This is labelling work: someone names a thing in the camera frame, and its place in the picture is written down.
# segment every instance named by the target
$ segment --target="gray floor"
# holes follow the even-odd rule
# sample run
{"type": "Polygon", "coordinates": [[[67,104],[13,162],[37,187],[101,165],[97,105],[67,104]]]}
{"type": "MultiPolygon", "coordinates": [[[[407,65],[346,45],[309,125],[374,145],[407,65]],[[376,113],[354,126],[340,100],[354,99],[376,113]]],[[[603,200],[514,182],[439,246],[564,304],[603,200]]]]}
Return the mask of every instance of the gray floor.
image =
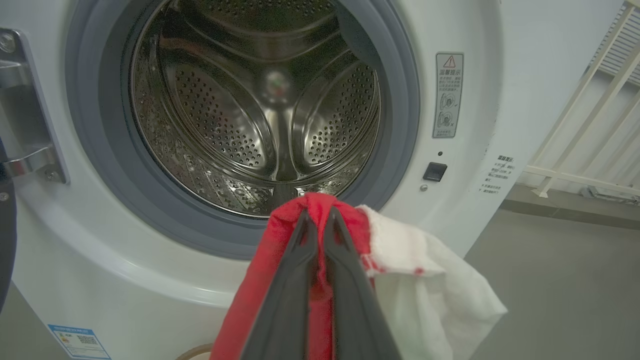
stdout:
{"type": "Polygon", "coordinates": [[[70,359],[13,284],[0,313],[0,359],[70,359]]]}
{"type": "MultiPolygon", "coordinates": [[[[467,261],[510,311],[473,360],[640,359],[640,231],[500,210],[467,261]]],[[[68,359],[15,287],[0,359],[68,359]]]]}

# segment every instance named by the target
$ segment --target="red warning triangle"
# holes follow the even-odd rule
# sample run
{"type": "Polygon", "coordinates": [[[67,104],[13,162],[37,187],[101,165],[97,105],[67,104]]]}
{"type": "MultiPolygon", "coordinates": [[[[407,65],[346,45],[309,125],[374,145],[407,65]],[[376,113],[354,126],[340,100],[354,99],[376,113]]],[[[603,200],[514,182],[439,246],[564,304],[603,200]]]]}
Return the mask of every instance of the red warning triangle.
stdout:
{"type": "Polygon", "coordinates": [[[456,67],[456,61],[453,60],[453,55],[451,55],[449,57],[449,59],[447,60],[447,62],[444,63],[443,67],[456,67]]]}

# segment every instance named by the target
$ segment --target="stainless steel drum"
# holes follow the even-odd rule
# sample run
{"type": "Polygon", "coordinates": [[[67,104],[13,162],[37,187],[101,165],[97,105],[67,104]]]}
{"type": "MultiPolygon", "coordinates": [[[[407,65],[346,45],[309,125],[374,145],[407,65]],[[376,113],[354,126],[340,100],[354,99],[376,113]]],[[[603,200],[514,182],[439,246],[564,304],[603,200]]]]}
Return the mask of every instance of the stainless steel drum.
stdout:
{"type": "Polygon", "coordinates": [[[155,161],[201,201],[267,217],[307,191],[338,195],[376,142],[376,72],[327,1],[179,0],[132,62],[136,125],[155,161]]]}

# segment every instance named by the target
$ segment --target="laundry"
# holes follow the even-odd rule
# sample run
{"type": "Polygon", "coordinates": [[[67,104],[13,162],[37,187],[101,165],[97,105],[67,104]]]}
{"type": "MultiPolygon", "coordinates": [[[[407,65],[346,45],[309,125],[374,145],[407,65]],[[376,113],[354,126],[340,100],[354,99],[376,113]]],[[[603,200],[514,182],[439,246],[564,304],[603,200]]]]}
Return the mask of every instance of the laundry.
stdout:
{"type": "Polygon", "coordinates": [[[374,277],[378,300],[404,360],[468,359],[506,308],[480,274],[421,230],[307,193],[276,209],[225,317],[211,359],[239,359],[278,264],[304,209],[318,228],[317,273],[309,299],[309,359],[333,359],[333,291],[326,279],[324,225],[336,207],[374,277]]]}

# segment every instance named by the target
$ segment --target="red cloth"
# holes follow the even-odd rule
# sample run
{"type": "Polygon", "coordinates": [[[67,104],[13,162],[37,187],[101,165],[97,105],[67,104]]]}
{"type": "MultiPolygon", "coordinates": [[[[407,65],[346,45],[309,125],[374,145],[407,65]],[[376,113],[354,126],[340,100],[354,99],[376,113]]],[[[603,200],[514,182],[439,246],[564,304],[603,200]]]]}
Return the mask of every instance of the red cloth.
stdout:
{"type": "Polygon", "coordinates": [[[318,228],[319,242],[318,272],[310,292],[309,359],[333,359],[333,291],[326,280],[323,247],[324,226],[332,206],[342,214],[358,253],[371,253],[367,215],[333,196],[306,193],[304,197],[291,200],[275,209],[269,218],[256,255],[222,323],[209,360],[239,359],[262,300],[280,264],[298,217],[304,209],[307,209],[318,228]]]}

